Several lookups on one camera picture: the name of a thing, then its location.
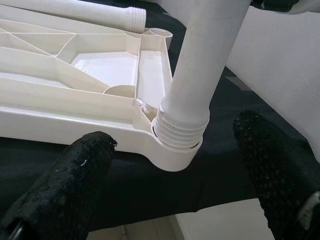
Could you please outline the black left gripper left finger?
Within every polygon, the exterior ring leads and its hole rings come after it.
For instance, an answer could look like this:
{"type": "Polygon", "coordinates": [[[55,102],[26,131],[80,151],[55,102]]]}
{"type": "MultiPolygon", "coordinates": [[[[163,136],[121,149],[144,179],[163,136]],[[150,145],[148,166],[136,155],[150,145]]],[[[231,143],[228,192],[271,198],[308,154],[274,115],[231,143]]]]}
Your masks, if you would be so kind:
{"type": "Polygon", "coordinates": [[[107,133],[83,135],[7,210],[2,240],[85,240],[115,154],[107,133]]]}

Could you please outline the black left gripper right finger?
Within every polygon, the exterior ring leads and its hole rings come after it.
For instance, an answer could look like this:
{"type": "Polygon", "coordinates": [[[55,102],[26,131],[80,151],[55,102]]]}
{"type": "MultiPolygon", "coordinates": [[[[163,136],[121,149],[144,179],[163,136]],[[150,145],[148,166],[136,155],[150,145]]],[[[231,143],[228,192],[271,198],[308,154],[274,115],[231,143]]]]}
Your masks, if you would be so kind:
{"type": "Polygon", "coordinates": [[[233,132],[276,240],[320,238],[320,164],[308,144],[263,115],[242,111],[233,132]]]}

